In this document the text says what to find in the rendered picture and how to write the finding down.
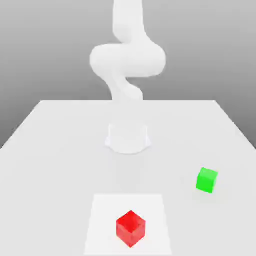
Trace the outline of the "small green cube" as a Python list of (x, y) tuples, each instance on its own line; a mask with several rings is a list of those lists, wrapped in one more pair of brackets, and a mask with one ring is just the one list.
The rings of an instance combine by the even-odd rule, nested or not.
[(216, 185), (218, 172), (202, 167), (196, 180), (196, 188), (212, 194)]

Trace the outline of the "small red cube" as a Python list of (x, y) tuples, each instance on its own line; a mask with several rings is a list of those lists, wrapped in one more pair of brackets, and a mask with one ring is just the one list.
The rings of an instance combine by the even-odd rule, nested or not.
[(146, 234), (146, 221), (132, 210), (116, 220), (116, 236), (129, 248), (137, 244)]

